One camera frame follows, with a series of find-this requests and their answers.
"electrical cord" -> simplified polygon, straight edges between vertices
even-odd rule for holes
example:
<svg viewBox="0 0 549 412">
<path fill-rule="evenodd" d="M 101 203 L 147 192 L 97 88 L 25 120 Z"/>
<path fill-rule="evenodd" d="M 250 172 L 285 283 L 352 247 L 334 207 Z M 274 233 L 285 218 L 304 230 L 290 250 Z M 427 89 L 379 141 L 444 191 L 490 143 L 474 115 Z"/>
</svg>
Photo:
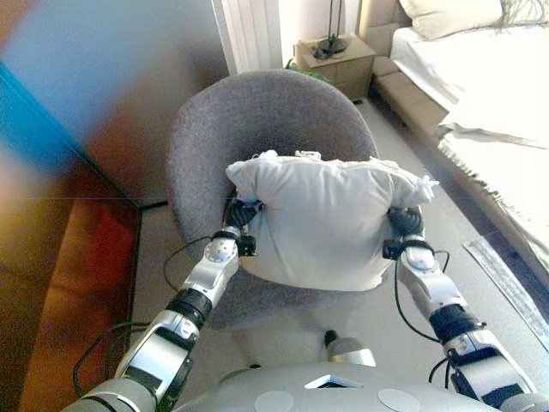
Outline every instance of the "electrical cord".
<svg viewBox="0 0 549 412">
<path fill-rule="evenodd" d="M 212 239 L 211 236 L 202 236 L 201 238 L 198 238 L 198 239 L 194 239 L 192 240 L 191 242 L 187 243 L 186 245 L 183 245 L 181 246 L 180 248 L 178 248 L 177 250 L 173 251 L 172 254 L 170 256 L 168 256 L 166 258 L 166 260 L 164 261 L 164 264 L 162 264 L 162 275 L 164 276 L 164 280 L 166 281 L 166 283 L 168 284 L 168 286 L 170 288 L 172 288 L 175 292 L 178 292 L 179 291 L 179 288 L 177 288 L 173 283 L 172 281 L 170 281 L 170 278 L 168 277 L 168 274 L 167 274 L 167 271 L 166 271 L 166 267 L 167 265 L 170 263 L 170 261 L 178 254 L 180 253 L 181 251 L 183 251 L 184 249 L 190 247 L 190 246 L 193 246 L 195 243 L 198 243 L 200 242 L 201 240 L 205 240 L 205 239 Z"/>
<path fill-rule="evenodd" d="M 448 389 L 449 386 L 449 362 L 446 364 L 446 374 L 444 375 L 444 388 Z"/>
<path fill-rule="evenodd" d="M 81 356 L 81 358 L 75 363 L 75 366 L 72 369 L 72 383 L 75 387 L 75 394 L 78 397 L 82 397 L 84 395 L 84 392 L 82 390 L 82 387 L 80 386 L 78 382 L 78 372 L 80 370 L 80 366 L 84 360 L 89 356 L 89 354 L 92 353 L 92 350 L 105 338 L 105 336 L 108 336 L 111 332 L 127 328 L 129 326 L 149 326 L 150 322 L 123 322 L 121 324 L 115 324 L 114 326 L 111 326 L 108 329 L 103 330 L 94 340 L 94 342 L 87 347 L 87 349 L 84 351 L 84 354 Z"/>
<path fill-rule="evenodd" d="M 439 367 L 441 367 L 443 365 L 444 362 L 447 362 L 448 359 L 444 358 L 442 359 L 440 362 L 438 362 L 432 369 L 431 369 L 431 373 L 429 373 L 429 383 L 432 384 L 432 379 L 433 377 L 435 376 L 435 372 L 438 370 Z"/>
<path fill-rule="evenodd" d="M 448 263 L 449 263 L 449 251 L 434 251 L 434 255 L 436 256 L 438 253 L 444 253 L 446 254 L 446 260 L 444 261 L 444 266 L 443 266 L 443 273 L 446 271 L 446 268 L 448 267 Z"/>
<path fill-rule="evenodd" d="M 401 308 L 401 302 L 400 302 L 399 297 L 398 297 L 398 263 L 399 262 L 400 262 L 400 259 L 397 259 L 396 262 L 395 262 L 395 302 L 396 302 L 396 308 L 398 309 L 398 312 L 400 313 L 402 320 L 404 321 L 404 323 L 411 330 L 413 330 L 418 335 L 420 335 L 420 336 L 424 337 L 425 339 L 428 339 L 432 342 L 440 343 L 440 341 L 436 337 L 426 335 L 425 333 L 423 333 L 423 332 L 417 330 L 416 328 L 414 328 L 412 326 L 412 324 L 410 324 L 410 322 L 408 321 L 406 316 L 404 316 L 404 312 L 402 311 L 402 308 Z"/>
<path fill-rule="evenodd" d="M 128 336 L 131 335 L 132 333 L 143 332 L 145 330 L 147 330 L 147 328 L 145 327 L 139 327 L 132 330 L 127 330 L 124 333 L 121 333 L 119 336 L 117 336 L 114 339 L 114 341 L 111 343 L 111 346 L 109 347 L 109 350 L 107 350 L 106 352 L 105 361 L 103 362 L 103 379 L 104 380 L 107 380 L 111 377 L 111 371 L 109 366 L 111 365 L 112 357 L 114 356 L 114 352 L 118 344 L 121 343 L 121 341 L 123 341 L 124 338 L 127 339 Z"/>
</svg>

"nightstand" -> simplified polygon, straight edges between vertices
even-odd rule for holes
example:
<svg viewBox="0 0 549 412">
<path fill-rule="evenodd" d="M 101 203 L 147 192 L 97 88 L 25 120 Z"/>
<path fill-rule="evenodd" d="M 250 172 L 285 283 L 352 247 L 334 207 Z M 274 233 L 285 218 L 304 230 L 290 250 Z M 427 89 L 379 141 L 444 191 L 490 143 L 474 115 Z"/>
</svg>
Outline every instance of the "nightstand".
<svg viewBox="0 0 549 412">
<path fill-rule="evenodd" d="M 316 71 L 328 77 L 350 100 L 362 100 L 370 86 L 371 66 L 376 53 L 356 34 L 340 37 L 347 41 L 347 49 L 325 60 L 313 57 L 313 48 L 320 40 L 300 41 L 295 46 L 296 64 L 301 71 Z"/>
</svg>

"wall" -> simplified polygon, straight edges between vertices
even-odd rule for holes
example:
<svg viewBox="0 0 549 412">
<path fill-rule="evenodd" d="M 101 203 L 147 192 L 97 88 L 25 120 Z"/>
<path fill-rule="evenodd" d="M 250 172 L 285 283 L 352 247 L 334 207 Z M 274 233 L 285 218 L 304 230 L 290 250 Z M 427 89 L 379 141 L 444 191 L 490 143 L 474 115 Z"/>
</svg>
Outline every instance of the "wall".
<svg viewBox="0 0 549 412">
<path fill-rule="evenodd" d="M 341 8 L 340 33 L 355 33 L 361 0 L 344 0 Z M 282 60 L 293 57 L 293 45 L 299 40 L 328 36 L 330 0 L 279 0 Z M 339 1 L 334 0 L 332 32 L 337 27 Z"/>
<path fill-rule="evenodd" d="M 179 107 L 228 75 L 211 3 L 194 0 L 38 1 L 2 60 L 141 205 L 166 198 Z"/>
</svg>

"white pillow on bed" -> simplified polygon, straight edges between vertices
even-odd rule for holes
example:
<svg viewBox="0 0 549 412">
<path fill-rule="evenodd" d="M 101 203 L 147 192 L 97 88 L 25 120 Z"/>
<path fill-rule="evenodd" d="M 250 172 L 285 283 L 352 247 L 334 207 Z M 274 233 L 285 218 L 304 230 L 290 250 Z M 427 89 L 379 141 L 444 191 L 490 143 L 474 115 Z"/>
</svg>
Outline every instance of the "white pillow on bed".
<svg viewBox="0 0 549 412">
<path fill-rule="evenodd" d="M 416 32 L 427 39 L 489 27 L 502 15 L 500 0 L 400 0 Z"/>
<path fill-rule="evenodd" d="M 436 184 L 394 162 L 321 161 L 273 150 L 230 165 L 226 174 L 239 199 L 265 205 L 249 224 L 257 256 L 241 259 L 246 270 L 294 287 L 347 291 L 382 281 L 390 265 L 382 244 L 395 235 L 389 208 L 430 202 Z"/>
</svg>

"silver arm segment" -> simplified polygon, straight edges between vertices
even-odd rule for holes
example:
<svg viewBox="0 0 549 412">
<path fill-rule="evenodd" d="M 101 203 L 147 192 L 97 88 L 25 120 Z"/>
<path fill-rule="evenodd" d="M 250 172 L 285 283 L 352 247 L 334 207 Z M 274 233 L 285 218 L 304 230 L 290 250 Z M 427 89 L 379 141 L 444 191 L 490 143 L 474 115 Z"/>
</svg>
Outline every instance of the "silver arm segment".
<svg viewBox="0 0 549 412">
<path fill-rule="evenodd" d="M 444 355 L 455 369 L 452 382 L 456 391 L 502 410 L 544 410 L 546 406 L 525 409 L 543 401 L 537 397 L 538 401 L 533 401 L 536 390 L 532 381 L 486 324 L 468 312 L 467 302 L 441 271 L 432 250 L 418 245 L 423 238 L 406 237 L 403 245 L 410 239 L 415 242 L 400 255 L 399 279 L 443 344 Z M 506 404 L 516 403 L 512 399 L 517 396 L 521 396 L 522 409 L 504 409 Z"/>
<path fill-rule="evenodd" d="M 226 227 L 218 234 L 172 302 L 123 357 L 115 378 L 63 412 L 152 412 L 173 408 L 192 367 L 190 351 L 199 330 L 238 270 L 238 246 L 233 239 L 238 238 L 238 229 Z"/>
</svg>

